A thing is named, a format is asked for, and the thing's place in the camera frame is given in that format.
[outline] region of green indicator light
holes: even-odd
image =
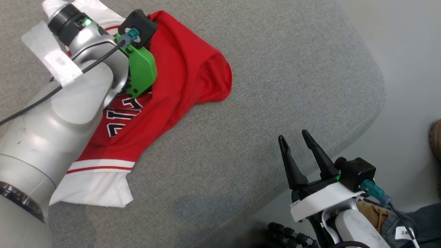
[[[92,23],[91,19],[84,20],[84,26],[89,26]]]

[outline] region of brown shoe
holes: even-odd
[[[429,131],[429,146],[434,156],[441,163],[441,120]],[[441,198],[441,177],[438,178],[438,195]]]

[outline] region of red stripe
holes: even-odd
[[[119,28],[120,26],[118,25],[118,26],[110,26],[110,27],[106,27],[104,30],[105,31],[109,31],[109,30],[111,30],[111,29],[114,29],[114,28]]]
[[[70,173],[78,172],[78,171],[91,170],[91,169],[126,169],[126,170],[132,170],[132,168],[120,167],[120,166],[94,166],[94,167],[85,167],[85,168],[68,170],[66,172],[66,174],[70,174]]]

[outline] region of green plastic bracket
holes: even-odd
[[[145,90],[152,86],[155,82],[158,72],[156,70],[156,63],[153,54],[145,47],[136,49],[129,45],[126,48],[121,48],[129,56],[129,68],[131,81],[126,85],[126,93],[137,98]]]

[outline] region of red fabric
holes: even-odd
[[[104,110],[79,161],[135,162],[195,103],[222,101],[231,91],[231,69],[220,51],[164,11],[149,17],[158,24],[150,45],[158,71],[152,90],[137,99],[119,95]]]

